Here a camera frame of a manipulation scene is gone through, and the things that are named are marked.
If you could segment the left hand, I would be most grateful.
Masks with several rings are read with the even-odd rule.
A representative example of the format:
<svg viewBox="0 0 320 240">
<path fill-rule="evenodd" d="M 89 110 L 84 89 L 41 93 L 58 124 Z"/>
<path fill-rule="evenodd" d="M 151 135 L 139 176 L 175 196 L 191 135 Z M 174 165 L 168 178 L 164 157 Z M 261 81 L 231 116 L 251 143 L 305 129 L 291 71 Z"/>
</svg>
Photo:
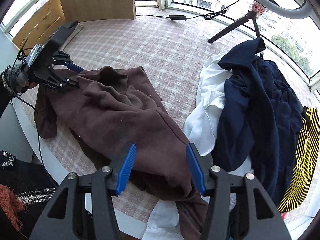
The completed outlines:
<svg viewBox="0 0 320 240">
<path fill-rule="evenodd" d="M 28 79 L 26 72 L 21 70 L 21 66 L 21 64 L 15 64 L 8 74 L 9 85 L 15 93 L 25 93 L 28 89 L 37 86 L 37 83 Z"/>
</svg>

